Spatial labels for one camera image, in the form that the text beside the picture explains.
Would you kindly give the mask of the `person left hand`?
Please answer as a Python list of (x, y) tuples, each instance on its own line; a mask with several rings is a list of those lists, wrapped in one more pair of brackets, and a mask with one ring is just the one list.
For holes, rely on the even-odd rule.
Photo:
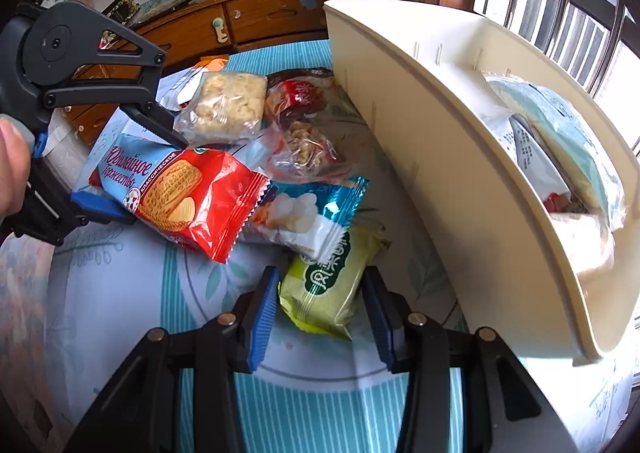
[(17, 213), (23, 206), (30, 169), (30, 152), (21, 133), (8, 120), (1, 121), (0, 216)]

